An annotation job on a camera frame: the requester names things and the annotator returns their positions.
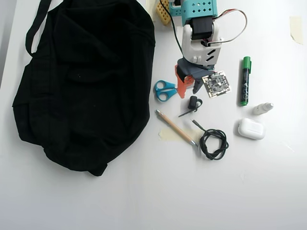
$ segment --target breadboard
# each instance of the breadboard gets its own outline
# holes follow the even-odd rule
[[[168,0],[161,0],[163,5],[165,6],[165,8],[169,9],[169,3]],[[159,0],[158,4],[157,4],[157,8],[155,9],[155,11],[157,12],[159,18],[161,19],[163,25],[167,25],[169,24],[169,22],[171,21],[170,16],[166,13],[165,9],[163,8],[163,6],[161,5],[161,2]]]

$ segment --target scissors handle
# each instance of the scissors handle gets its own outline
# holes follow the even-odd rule
[[[174,96],[175,94],[177,93],[177,90],[176,89],[173,89],[173,90],[169,90],[169,91],[157,91],[157,98],[159,99],[159,101],[162,101],[162,102],[166,102],[168,101],[168,99],[170,99],[172,96]],[[166,99],[163,100],[160,96],[161,95],[165,95],[166,96]]]
[[[159,83],[162,83],[162,84],[164,85],[163,88],[159,88],[159,87],[158,87],[158,84],[159,84]],[[169,82],[167,82],[167,81],[165,81],[165,80],[159,80],[159,81],[155,84],[155,86],[154,86],[156,92],[162,91],[162,90],[171,90],[171,89],[174,89],[175,87],[176,87],[175,84],[169,83]]]
[[[162,83],[164,85],[163,88],[158,87],[159,83]],[[155,92],[156,92],[156,95],[157,95],[157,98],[159,99],[159,101],[166,102],[166,101],[168,101],[168,99],[170,99],[172,96],[174,96],[177,93],[177,89],[175,87],[176,87],[176,85],[173,84],[173,83],[169,83],[165,80],[159,80],[154,86],[154,89],[155,89]],[[163,100],[160,97],[163,94],[166,96],[165,100]]]

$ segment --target circuit board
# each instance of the circuit board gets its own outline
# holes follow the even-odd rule
[[[217,97],[231,91],[224,71],[202,77],[210,98]]]

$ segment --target bag strap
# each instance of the bag strap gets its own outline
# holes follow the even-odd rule
[[[51,1],[52,0],[41,0],[40,1],[39,6],[38,6],[38,10],[37,10],[37,13],[36,13],[36,17],[33,21],[31,28],[29,29],[29,31],[27,32],[27,35],[25,37],[25,49],[27,50],[29,55],[31,55],[32,57],[33,57],[32,43],[33,43],[34,36],[38,32],[39,27],[43,23],[46,15],[48,13]]]

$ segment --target white table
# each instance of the white table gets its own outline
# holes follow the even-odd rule
[[[209,99],[202,88],[197,96],[204,105],[182,119],[176,117],[190,92],[185,100],[175,95],[165,104],[152,93],[147,127],[101,177],[63,168],[48,160],[41,147],[18,137],[11,105],[30,61],[24,40],[38,2],[17,2],[0,89],[1,230],[307,228],[307,41],[304,46],[295,43],[289,28],[291,15],[302,15],[307,22],[305,0],[218,0],[219,11],[240,8],[249,19],[245,33],[223,45],[216,65],[226,72],[232,92]],[[243,21],[233,15],[220,25],[227,38]],[[241,108],[239,62],[247,55],[253,61],[250,102]],[[172,30],[158,23],[152,84],[159,79],[176,82],[174,65],[180,57]],[[253,106],[264,102],[276,107],[263,116],[250,115]],[[197,130],[189,120],[193,117],[205,128],[223,130],[230,145],[225,157],[209,161],[184,141],[159,140],[167,125],[156,118],[155,109],[180,127]],[[235,124],[243,117],[265,123],[266,138],[238,137]],[[209,143],[211,150],[215,144]]]

